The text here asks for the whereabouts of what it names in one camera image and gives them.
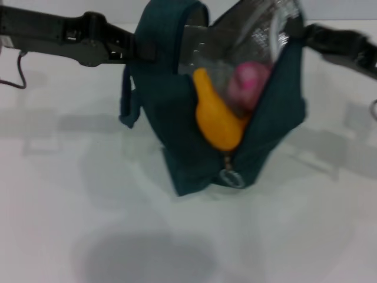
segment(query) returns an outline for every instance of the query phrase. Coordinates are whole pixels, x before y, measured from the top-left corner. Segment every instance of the pink toy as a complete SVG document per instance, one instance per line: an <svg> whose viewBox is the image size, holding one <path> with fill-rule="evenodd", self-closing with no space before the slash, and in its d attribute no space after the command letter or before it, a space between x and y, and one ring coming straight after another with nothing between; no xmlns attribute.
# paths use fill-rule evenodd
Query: pink toy
<svg viewBox="0 0 377 283"><path fill-rule="evenodd" d="M237 108L253 111L257 106L271 71L258 62L239 65L228 86L228 99Z"/></svg>

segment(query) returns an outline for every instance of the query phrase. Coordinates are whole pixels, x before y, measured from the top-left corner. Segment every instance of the white surface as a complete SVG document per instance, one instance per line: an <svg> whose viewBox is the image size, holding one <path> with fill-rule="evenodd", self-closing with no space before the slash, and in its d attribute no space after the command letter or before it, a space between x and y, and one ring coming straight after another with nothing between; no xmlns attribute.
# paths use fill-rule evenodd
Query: white surface
<svg viewBox="0 0 377 283"><path fill-rule="evenodd" d="M81 16L86 11L103 13L110 22L139 21L149 0L4 0L6 5L63 15ZM203 0L215 20L237 0ZM374 0L301 0L308 19L377 19Z"/></svg>
<svg viewBox="0 0 377 283"><path fill-rule="evenodd" d="M117 121L122 66L23 66L26 91L0 86L0 282L377 281L376 81L306 51L310 116L259 183L176 198L144 116Z"/></svg>

